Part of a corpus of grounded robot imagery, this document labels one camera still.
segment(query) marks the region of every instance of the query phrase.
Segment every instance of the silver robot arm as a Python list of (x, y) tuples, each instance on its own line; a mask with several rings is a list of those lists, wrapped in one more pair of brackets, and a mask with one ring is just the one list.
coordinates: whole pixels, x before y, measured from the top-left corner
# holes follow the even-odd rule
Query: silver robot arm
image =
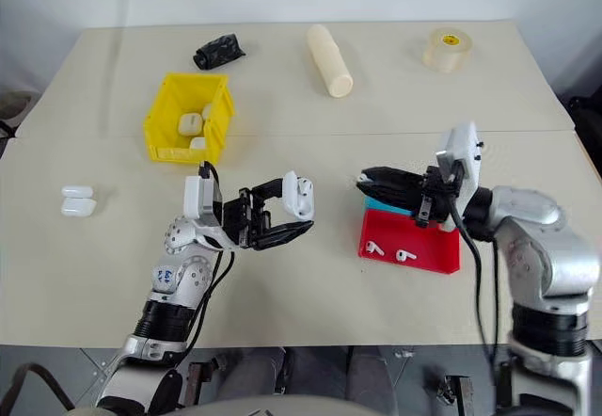
[[(264, 209), (282, 199), (297, 221), (272, 226)], [(238, 248), (266, 249), (286, 244), (313, 225), (313, 183), (293, 171), (222, 202), (217, 174), (203, 163), (198, 176), (186, 178), (184, 215), (167, 228), (164, 253), (152, 271), (152, 289), (134, 333), (109, 366), (96, 406), (119, 415), (165, 414), (176, 408), (182, 388), (178, 364), (193, 347), (195, 323), (216, 284), (231, 268)], [(219, 279), (224, 252), (230, 263)]]
[(589, 415), (587, 311), (598, 254), (556, 202), (536, 191), (495, 187), (486, 224), (506, 260), (514, 302), (512, 359), (500, 370), (499, 404)]
[(455, 208), (469, 237), (497, 241), (514, 301), (512, 360), (500, 367), (499, 408), (589, 416), (587, 311), (599, 256), (570, 229), (553, 199), (533, 190), (479, 187), (482, 146), (474, 123), (465, 123), (444, 135), (438, 167), (428, 167), (423, 175), (366, 168), (357, 187), (409, 211), (422, 228), (437, 222), (448, 230)]

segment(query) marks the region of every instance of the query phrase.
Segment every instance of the red tray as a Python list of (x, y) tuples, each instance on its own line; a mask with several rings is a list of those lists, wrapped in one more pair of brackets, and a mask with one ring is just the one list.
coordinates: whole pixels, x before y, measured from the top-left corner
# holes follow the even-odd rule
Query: red tray
[[(368, 252), (369, 241), (385, 255)], [(416, 259), (397, 261), (398, 249), (415, 254)], [(408, 216), (367, 209), (357, 254), (362, 258), (450, 274), (460, 269), (460, 234), (458, 230), (443, 232), (436, 223), (426, 229), (419, 228)]]

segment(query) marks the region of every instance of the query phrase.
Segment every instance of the cream cylinder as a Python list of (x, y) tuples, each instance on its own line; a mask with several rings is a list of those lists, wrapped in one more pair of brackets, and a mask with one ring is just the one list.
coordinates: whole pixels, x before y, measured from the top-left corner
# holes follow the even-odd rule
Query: cream cylinder
[(313, 25), (308, 30), (307, 41), (330, 96), (347, 96), (354, 85), (354, 79), (347, 70), (339, 46), (328, 29), (320, 24)]
[(472, 49), (472, 39), (457, 28), (438, 28), (429, 37), (422, 62), (434, 71), (459, 69)]

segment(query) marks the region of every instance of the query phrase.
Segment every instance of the white table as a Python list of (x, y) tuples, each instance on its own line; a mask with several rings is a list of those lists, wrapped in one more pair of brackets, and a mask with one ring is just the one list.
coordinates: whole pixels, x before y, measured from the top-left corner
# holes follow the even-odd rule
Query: white table
[[(484, 133), (482, 184), (538, 188), (599, 245), (602, 186), (575, 135)], [(315, 227), (295, 242), (242, 252), (215, 292), (198, 346), (475, 344), (472, 258), (450, 276), (356, 256), (367, 166), (422, 172), (439, 134), (232, 136), (219, 166), (224, 197), (294, 168), (316, 188)], [(0, 343), (116, 347), (150, 289), (167, 223), (182, 210), (193, 167), (148, 160), (140, 137), (13, 140), (0, 160)], [(92, 184), (98, 211), (60, 215), (60, 187)], [(490, 328), (491, 253), (483, 255), (483, 314)], [(502, 283), (505, 284), (502, 265)], [(502, 332), (510, 300), (502, 285)], [(590, 312), (602, 337), (602, 286)]]
[(482, 131), (573, 129), (514, 24), (453, 23), (474, 50), (452, 74), (420, 61), (442, 25), (328, 24), (355, 79), (342, 100), (327, 95), (309, 56), (308, 24), (87, 30), (18, 136), (142, 136), (166, 72), (198, 72), (195, 51), (230, 32), (247, 52), (214, 70), (230, 75), (231, 136), (428, 133), (464, 120)]

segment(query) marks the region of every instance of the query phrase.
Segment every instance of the packing tape roll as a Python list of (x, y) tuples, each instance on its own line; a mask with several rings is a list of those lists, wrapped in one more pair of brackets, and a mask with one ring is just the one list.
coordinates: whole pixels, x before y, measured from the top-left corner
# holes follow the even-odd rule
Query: packing tape roll
[(470, 36), (456, 28), (438, 28), (431, 33), (422, 63), (438, 72), (452, 72), (462, 66), (472, 49)]

